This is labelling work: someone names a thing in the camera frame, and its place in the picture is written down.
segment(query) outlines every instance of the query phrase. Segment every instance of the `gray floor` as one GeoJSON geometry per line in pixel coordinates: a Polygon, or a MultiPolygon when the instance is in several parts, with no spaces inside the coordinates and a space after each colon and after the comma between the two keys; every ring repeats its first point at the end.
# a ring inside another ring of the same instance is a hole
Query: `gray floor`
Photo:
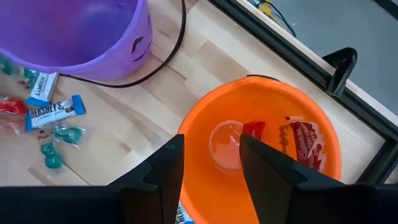
{"type": "Polygon", "coordinates": [[[273,0],[298,40],[319,56],[353,47],[350,79],[398,114],[398,21],[371,0],[273,0]]]}

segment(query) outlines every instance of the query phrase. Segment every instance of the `black cord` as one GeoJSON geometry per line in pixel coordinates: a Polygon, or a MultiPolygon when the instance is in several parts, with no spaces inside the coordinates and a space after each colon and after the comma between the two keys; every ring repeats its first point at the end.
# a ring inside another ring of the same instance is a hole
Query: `black cord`
{"type": "Polygon", "coordinates": [[[184,35],[185,35],[185,28],[187,26],[187,10],[186,10],[186,6],[185,6],[185,0],[181,0],[181,7],[182,7],[181,29],[180,29],[180,34],[178,35],[178,39],[177,39],[177,42],[175,43],[175,46],[174,46],[173,50],[171,51],[170,55],[166,58],[166,60],[164,60],[164,62],[162,64],[160,64],[155,70],[150,72],[145,77],[140,78],[140,79],[138,79],[138,80],[136,80],[134,82],[131,82],[131,83],[126,83],[126,84],[122,84],[122,85],[110,85],[110,84],[95,82],[95,81],[92,81],[92,80],[87,80],[85,78],[80,78],[80,77],[76,77],[76,76],[73,76],[73,75],[60,74],[60,76],[73,78],[73,79],[76,79],[76,80],[79,80],[79,81],[92,83],[92,84],[105,86],[105,87],[110,87],[110,88],[128,88],[128,87],[132,87],[132,86],[141,84],[142,82],[148,80],[150,77],[154,76],[162,68],[164,68],[174,58],[175,54],[177,53],[177,51],[181,47],[182,40],[184,39],[184,35]]]}
{"type": "Polygon", "coordinates": [[[283,22],[286,24],[286,26],[289,28],[290,32],[292,33],[292,35],[294,37],[296,37],[296,33],[294,32],[293,28],[289,25],[289,23],[286,21],[284,15],[273,5],[273,3],[269,2],[269,1],[264,1],[264,3],[269,4],[276,12],[278,12],[278,14],[280,16],[278,16],[279,18],[281,18],[283,20],[283,22]]]}

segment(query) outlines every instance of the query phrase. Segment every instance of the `light wood surface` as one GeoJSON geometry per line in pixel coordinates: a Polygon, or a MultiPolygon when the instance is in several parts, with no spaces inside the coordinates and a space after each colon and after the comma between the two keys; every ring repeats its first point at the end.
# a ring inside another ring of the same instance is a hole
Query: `light wood surface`
{"type": "MultiPolygon", "coordinates": [[[[149,0],[149,5],[154,24],[151,54],[139,71],[116,83],[148,74],[175,44],[181,23],[180,0],[149,0]]],[[[353,183],[381,147],[383,138],[208,1],[187,0],[187,7],[182,48],[168,67],[143,84],[112,89],[60,78],[53,101],[81,95],[87,114],[68,122],[88,128],[89,140],[80,150],[62,147],[66,166],[55,173],[44,166],[37,133],[0,136],[0,185],[106,185],[176,134],[199,98],[247,74],[263,74],[295,86],[323,108],[339,137],[342,181],[353,183]]],[[[276,25],[275,29],[284,32],[276,25]]],[[[333,73],[333,68],[319,56],[288,33],[284,35],[333,73]]],[[[372,100],[364,91],[357,90],[372,100]]],[[[4,81],[0,94],[26,97],[28,92],[4,81]]]]}

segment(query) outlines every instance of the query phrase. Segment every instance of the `black bracket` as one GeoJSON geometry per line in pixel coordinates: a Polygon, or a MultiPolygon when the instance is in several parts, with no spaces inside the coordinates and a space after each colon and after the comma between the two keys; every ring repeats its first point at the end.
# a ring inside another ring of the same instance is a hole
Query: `black bracket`
{"type": "Polygon", "coordinates": [[[328,94],[336,97],[343,95],[346,81],[355,67],[357,58],[358,53],[351,47],[346,47],[323,57],[336,69],[326,89],[328,94]]]}

